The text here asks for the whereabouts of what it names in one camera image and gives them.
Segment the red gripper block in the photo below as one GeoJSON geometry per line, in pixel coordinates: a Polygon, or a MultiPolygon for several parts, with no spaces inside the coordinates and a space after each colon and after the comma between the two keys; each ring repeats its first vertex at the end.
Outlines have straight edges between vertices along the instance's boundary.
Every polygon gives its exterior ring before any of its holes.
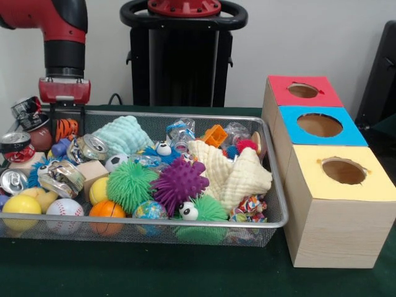
{"type": "Polygon", "coordinates": [[[42,77],[38,89],[40,98],[49,104],[49,127],[52,141],[56,140],[56,104],[71,102],[79,108],[79,134],[85,134],[85,105],[89,102],[91,82],[85,79],[42,77]]]}

